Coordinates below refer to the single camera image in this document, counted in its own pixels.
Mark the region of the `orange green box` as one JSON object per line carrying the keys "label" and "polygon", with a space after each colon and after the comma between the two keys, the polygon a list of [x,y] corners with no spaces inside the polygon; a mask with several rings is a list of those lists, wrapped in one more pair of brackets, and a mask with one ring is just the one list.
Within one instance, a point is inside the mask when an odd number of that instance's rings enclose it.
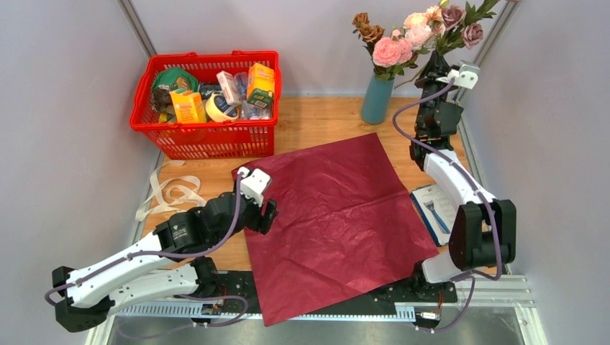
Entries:
{"label": "orange green box", "polygon": [[261,63],[255,63],[247,74],[246,102],[260,109],[267,109],[275,97],[275,71]]}

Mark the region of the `green snack bag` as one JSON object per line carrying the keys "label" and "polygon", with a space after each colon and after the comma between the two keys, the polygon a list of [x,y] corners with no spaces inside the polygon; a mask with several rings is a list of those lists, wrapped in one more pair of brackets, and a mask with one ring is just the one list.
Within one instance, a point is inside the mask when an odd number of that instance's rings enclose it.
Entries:
{"label": "green snack bag", "polygon": [[152,89],[161,88],[173,91],[177,88],[195,91],[199,86],[198,79],[183,68],[174,67],[165,69],[157,74],[152,84]]}

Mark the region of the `blue razor blister package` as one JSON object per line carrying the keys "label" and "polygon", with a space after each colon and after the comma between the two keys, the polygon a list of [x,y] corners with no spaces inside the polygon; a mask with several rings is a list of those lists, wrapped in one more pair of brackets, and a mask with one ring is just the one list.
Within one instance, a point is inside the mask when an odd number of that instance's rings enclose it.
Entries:
{"label": "blue razor blister package", "polygon": [[437,247],[448,245],[456,209],[437,185],[425,185],[411,192],[411,199]]}

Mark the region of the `white small box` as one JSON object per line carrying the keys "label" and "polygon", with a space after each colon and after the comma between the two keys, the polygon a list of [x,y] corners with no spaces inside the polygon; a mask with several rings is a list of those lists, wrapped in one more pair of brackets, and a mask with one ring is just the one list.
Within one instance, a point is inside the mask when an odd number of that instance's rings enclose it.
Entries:
{"label": "white small box", "polygon": [[216,77],[227,103],[230,105],[239,106],[242,103],[242,99],[237,89],[234,76],[231,73],[223,70],[218,72]]}

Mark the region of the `clear plastic bottle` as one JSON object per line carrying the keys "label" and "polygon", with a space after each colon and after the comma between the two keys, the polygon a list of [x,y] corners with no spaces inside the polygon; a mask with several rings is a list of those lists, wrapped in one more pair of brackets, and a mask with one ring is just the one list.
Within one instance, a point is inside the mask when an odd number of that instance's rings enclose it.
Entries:
{"label": "clear plastic bottle", "polygon": [[239,93],[239,97],[241,100],[241,120],[267,120],[271,119],[271,107],[269,106],[266,109],[259,108],[254,106],[246,101],[247,98],[247,73],[240,72],[234,74],[234,82]]}

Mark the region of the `pink flower bouquet brown wrap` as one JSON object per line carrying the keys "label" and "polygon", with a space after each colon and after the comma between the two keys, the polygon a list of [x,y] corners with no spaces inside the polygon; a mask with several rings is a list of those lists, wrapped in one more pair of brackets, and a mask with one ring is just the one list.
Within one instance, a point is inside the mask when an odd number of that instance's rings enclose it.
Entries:
{"label": "pink flower bouquet brown wrap", "polygon": [[[414,46],[416,58],[414,58],[413,66],[415,66],[415,61],[420,56],[418,51],[426,45],[426,41],[432,36],[432,28],[427,24],[428,18],[425,12],[426,11],[411,13],[405,18],[404,23],[400,27],[395,28],[404,29],[406,37]],[[364,43],[364,48],[368,51],[371,60],[374,44],[382,37],[389,37],[392,31],[395,30],[392,29],[391,32],[387,34],[382,26],[370,22],[368,13],[366,12],[356,14],[352,19],[352,25],[354,27],[352,32]]]}

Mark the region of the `teal ceramic vase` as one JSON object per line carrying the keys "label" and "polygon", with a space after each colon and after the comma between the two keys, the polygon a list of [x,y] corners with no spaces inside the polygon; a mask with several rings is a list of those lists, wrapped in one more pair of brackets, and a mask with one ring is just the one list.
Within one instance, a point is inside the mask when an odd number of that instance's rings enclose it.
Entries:
{"label": "teal ceramic vase", "polygon": [[393,92],[394,80],[380,80],[372,76],[360,110],[361,119],[368,124],[381,124],[386,119]]}

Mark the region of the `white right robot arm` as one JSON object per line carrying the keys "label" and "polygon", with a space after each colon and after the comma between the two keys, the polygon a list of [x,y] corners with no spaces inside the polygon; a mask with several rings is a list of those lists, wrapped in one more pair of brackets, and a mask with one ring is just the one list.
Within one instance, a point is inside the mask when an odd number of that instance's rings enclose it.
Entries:
{"label": "white right robot arm", "polygon": [[450,65],[433,51],[415,85],[422,90],[410,146],[413,161],[437,183],[457,211],[448,249],[424,260],[411,279],[412,295],[430,300],[441,282],[482,267],[501,269],[516,257],[516,206],[500,200],[478,183],[460,163],[450,138],[458,131],[463,108],[447,99],[456,88],[472,88],[477,65]]}

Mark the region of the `yellow tape roll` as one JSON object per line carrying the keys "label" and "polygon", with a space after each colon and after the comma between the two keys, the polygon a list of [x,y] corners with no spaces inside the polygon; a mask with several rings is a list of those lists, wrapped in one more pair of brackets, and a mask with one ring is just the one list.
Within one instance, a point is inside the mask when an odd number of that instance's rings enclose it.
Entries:
{"label": "yellow tape roll", "polygon": [[206,100],[204,109],[209,121],[213,122],[237,121],[240,117],[239,106],[229,104],[220,93],[213,93]]}

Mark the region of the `dark red wrapping paper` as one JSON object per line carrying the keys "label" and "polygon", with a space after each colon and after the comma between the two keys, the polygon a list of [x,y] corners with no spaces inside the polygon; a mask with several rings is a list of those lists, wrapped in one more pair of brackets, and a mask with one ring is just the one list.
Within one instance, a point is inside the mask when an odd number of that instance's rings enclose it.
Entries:
{"label": "dark red wrapping paper", "polygon": [[270,231],[245,238],[272,326],[409,277],[437,254],[377,134],[247,163],[271,177]]}

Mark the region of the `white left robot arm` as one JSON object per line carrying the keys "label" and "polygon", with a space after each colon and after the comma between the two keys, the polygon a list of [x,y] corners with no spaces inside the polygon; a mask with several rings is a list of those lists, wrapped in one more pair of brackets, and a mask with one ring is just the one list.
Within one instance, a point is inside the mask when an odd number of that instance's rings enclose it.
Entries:
{"label": "white left robot arm", "polygon": [[220,278],[209,257],[243,229],[267,234],[277,203],[226,192],[205,206],[173,214],[137,243],[89,267],[53,270],[55,320],[67,331],[89,330],[132,305],[166,297],[217,296]]}

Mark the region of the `mauve flower stem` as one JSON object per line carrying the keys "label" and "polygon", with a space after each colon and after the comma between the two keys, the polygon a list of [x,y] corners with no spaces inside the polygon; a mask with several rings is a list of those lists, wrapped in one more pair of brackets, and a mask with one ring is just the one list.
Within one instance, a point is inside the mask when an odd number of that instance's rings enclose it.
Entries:
{"label": "mauve flower stem", "polygon": [[443,57],[453,50],[472,50],[485,38],[481,21],[497,16],[493,10],[497,4],[497,1],[483,1],[477,6],[467,1],[461,6],[439,1],[437,6],[430,7],[425,12],[427,24],[432,28],[432,36],[418,54],[424,56],[435,52]]}

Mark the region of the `red plastic shopping basket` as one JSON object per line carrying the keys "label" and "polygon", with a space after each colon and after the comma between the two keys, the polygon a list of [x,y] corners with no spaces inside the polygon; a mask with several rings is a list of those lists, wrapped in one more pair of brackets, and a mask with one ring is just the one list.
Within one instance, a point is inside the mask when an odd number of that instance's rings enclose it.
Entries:
{"label": "red plastic shopping basket", "polygon": [[[261,63],[275,72],[276,94],[270,119],[164,124],[159,121],[160,115],[150,103],[155,78],[168,68],[182,68],[199,81],[211,83],[222,70],[232,74],[246,72],[255,63]],[[135,91],[129,125],[173,160],[267,157],[274,153],[274,131],[278,122],[281,91],[280,56],[275,50],[235,50],[216,55],[195,52],[155,55],[148,60]]]}

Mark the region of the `pink flower stem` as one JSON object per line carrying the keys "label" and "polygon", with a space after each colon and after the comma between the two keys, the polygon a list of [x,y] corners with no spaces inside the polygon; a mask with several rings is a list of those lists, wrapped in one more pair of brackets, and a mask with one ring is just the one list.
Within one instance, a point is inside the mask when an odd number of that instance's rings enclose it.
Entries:
{"label": "pink flower stem", "polygon": [[396,75],[414,65],[414,46],[404,29],[395,29],[389,37],[382,37],[374,44],[372,61],[378,81],[392,81]]}

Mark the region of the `white printed ribbon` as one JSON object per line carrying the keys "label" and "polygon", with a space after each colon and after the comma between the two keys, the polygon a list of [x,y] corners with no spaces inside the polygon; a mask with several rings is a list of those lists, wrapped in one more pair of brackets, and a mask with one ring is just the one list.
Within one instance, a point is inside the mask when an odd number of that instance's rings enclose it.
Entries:
{"label": "white printed ribbon", "polygon": [[169,160],[150,175],[150,194],[135,213],[135,221],[143,222],[149,215],[182,212],[183,204],[205,206],[206,200],[199,195],[201,180],[194,175],[181,175],[159,181],[161,169],[168,165],[182,166],[185,160]]}

